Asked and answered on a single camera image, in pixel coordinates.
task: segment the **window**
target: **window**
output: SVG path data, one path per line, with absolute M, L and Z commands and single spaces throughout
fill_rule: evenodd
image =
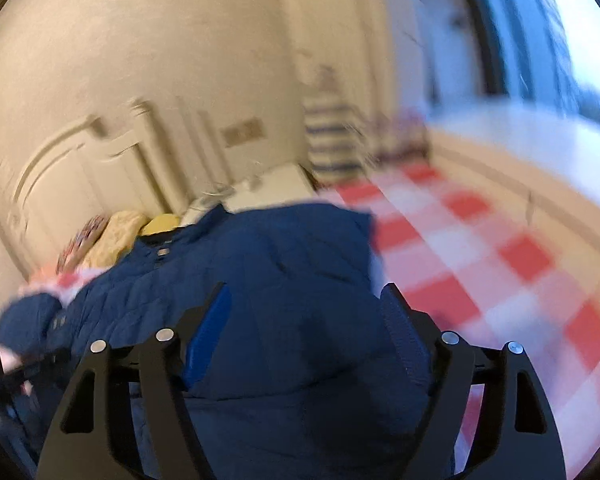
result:
M 506 93 L 600 123 L 595 0 L 486 0 Z

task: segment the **pink fabric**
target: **pink fabric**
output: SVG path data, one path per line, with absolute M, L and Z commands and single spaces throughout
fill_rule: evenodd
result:
M 33 296 L 40 292 L 46 292 L 55 298 L 58 298 L 63 307 L 71 303 L 80 289 L 91 280 L 94 280 L 108 269 L 97 268 L 77 268 L 72 272 L 62 272 L 45 280 L 27 283 L 23 285 L 18 294 L 21 298 Z
M 521 342 L 551 403 L 574 478 L 600 446 L 600 308 L 523 226 L 426 165 L 325 190 L 321 200 L 373 213 L 385 281 L 442 330 L 471 344 Z M 474 386 L 456 445 L 475 434 Z
M 46 280 L 51 280 L 52 278 L 58 275 L 58 272 L 56 271 L 57 266 L 58 262 L 54 261 L 52 263 L 46 264 L 43 267 L 40 267 L 38 270 L 36 270 L 36 272 L 34 272 L 31 275 L 29 283 L 45 282 Z

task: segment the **patterned fabric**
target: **patterned fabric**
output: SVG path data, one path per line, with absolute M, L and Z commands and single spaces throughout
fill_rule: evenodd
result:
M 133 247 L 138 231 L 149 219 L 138 211 L 119 211 L 111 216 L 100 240 L 82 261 L 82 267 L 111 267 Z
M 58 274 L 71 272 L 78 266 L 86 253 L 98 241 L 108 221 L 108 216 L 98 215 L 86 223 L 58 256 L 58 264 L 56 265 Z
M 442 330 L 473 345 L 520 341 L 560 431 L 570 478 L 600 446 L 600 306 L 522 226 L 428 166 L 326 190 L 322 200 L 376 217 L 386 280 Z M 456 460 L 466 463 L 482 391 L 472 391 Z

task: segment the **black mount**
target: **black mount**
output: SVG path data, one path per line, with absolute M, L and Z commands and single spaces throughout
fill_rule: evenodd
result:
M 222 286 L 205 305 L 188 310 L 174 329 L 126 348 L 111 349 L 105 342 L 92 346 L 46 435 L 38 480 L 149 479 L 136 444 L 129 383 L 140 384 L 162 480 L 216 478 L 184 405 L 182 378 L 187 346 Z M 416 448 L 396 470 L 395 480 L 445 479 L 472 384 L 485 384 L 484 398 L 468 464 L 453 479 L 565 479 L 554 417 L 522 346 L 473 347 L 453 332 L 440 332 L 427 314 L 409 307 L 395 285 L 388 287 L 429 349 L 436 378 L 416 431 Z M 8 387 L 0 388 L 0 402 L 5 402 L 5 391 L 16 394 L 14 378 L 22 373 L 1 376 L 0 385 Z

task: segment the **wall outlet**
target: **wall outlet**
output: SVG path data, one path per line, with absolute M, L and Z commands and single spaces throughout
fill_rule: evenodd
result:
M 251 140 L 264 139 L 264 124 L 259 118 L 249 119 L 221 130 L 224 144 L 228 148 L 240 146 Z

